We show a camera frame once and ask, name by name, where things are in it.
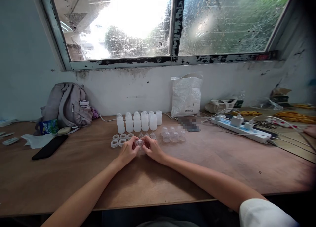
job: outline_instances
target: window frame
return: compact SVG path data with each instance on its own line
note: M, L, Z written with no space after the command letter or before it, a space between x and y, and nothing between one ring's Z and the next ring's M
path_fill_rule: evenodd
M211 55L189 55L179 56L180 38L182 32L184 0L173 0L171 5L169 56L124 58L108 60L86 60L71 61L66 46L66 41L59 24L58 13L54 0L41 0L47 21L51 27L53 38L55 39L62 64L66 71L87 70L87 69L118 69L126 67L157 67L176 65L197 65L214 63L232 63L247 61L279 60L279 41L284 35L286 26L293 13L295 1L288 0L271 37L263 52L237 53L237 54L211 54Z

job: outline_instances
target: smartphone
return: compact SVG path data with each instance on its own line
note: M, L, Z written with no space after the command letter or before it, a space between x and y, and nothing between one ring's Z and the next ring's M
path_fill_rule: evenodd
M68 137L69 135L56 136L36 153L35 156L32 157L32 160L40 160L50 157Z

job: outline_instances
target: white wall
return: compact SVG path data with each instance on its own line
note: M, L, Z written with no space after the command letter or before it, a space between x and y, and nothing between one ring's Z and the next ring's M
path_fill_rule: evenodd
M246 90L245 104L268 96L279 83L293 89L290 102L310 102L315 89L311 36L298 38L284 62L223 63L213 65L130 68L61 72L33 0L0 0L1 77L0 117L37 119L54 84L84 85L90 103L103 115L136 110L171 111L171 77L201 71L202 106L212 98Z

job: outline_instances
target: window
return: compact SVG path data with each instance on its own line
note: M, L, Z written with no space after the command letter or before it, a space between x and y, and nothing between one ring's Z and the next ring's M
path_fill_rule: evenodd
M66 70L276 59L289 0L42 0Z

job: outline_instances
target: hand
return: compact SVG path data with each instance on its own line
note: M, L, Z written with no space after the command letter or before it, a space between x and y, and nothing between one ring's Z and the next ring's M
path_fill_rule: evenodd
M145 143L143 145L145 153L153 160L162 164L167 155L161 150L157 140L153 140L149 136L144 136L141 140Z
M303 130L303 132L307 133L311 137L316 138L316 126L308 126Z
M129 141L123 144L121 151L116 158L116 160L120 161L120 164L123 165L123 167L130 163L132 159L134 159L137 155L137 152L139 151L139 146L135 145L135 141L137 141L138 139L138 137L133 136Z

